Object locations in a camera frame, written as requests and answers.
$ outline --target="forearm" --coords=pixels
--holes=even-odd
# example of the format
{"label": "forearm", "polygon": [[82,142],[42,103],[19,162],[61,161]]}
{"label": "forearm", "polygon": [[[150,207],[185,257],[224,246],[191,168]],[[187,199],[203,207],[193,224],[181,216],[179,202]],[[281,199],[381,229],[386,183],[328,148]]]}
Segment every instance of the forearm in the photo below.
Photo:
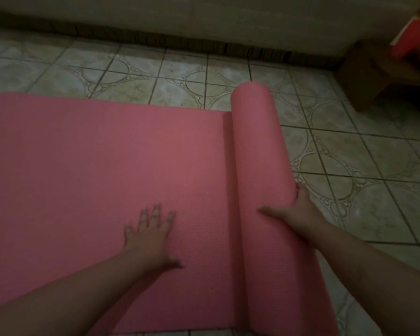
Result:
{"label": "forearm", "polygon": [[305,237],[386,333],[420,335],[420,271],[325,220],[312,222]]}
{"label": "forearm", "polygon": [[146,268],[130,250],[34,290],[0,306],[0,335],[84,335]]}

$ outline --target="white wall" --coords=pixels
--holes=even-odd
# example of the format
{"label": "white wall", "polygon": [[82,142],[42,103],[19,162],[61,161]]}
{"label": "white wall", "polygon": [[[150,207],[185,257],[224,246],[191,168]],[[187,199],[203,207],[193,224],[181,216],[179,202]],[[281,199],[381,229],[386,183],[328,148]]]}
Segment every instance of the white wall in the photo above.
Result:
{"label": "white wall", "polygon": [[391,41],[420,0],[0,0],[53,20],[343,56],[358,39]]}

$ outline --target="person's right hand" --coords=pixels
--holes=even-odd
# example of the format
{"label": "person's right hand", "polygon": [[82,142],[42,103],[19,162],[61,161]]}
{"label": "person's right hand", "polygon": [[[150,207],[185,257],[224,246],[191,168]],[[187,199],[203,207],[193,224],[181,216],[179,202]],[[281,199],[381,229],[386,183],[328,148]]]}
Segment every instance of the person's right hand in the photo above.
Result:
{"label": "person's right hand", "polygon": [[315,224],[326,222],[317,206],[309,198],[309,191],[303,184],[297,184],[298,194],[293,206],[260,206],[258,211],[286,222],[296,233],[307,237],[309,229]]}

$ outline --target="person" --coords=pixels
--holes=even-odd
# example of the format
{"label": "person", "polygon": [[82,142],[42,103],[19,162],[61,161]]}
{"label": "person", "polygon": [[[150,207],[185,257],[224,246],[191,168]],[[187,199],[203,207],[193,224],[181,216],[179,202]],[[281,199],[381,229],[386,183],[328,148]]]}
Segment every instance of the person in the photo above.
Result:
{"label": "person", "polygon": [[[297,187],[293,206],[261,206],[258,211],[283,220],[312,243],[386,335],[420,336],[420,271],[330,224],[308,189]],[[164,246],[175,212],[162,224],[159,203],[150,219],[148,214],[148,209],[141,211],[138,231],[126,226],[120,254],[1,305],[0,336],[85,335],[146,272],[183,267]]]}

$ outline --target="textured mat surface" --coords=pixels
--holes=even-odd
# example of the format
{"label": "textured mat surface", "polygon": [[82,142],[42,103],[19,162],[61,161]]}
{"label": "textured mat surface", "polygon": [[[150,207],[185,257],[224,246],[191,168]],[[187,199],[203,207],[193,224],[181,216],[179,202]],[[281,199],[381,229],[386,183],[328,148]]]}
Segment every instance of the textured mat surface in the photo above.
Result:
{"label": "textured mat surface", "polygon": [[0,304],[119,252],[161,201],[187,266],[125,295],[115,332],[336,333],[313,250],[255,211],[296,196],[269,91],[241,85],[232,110],[0,95]]}

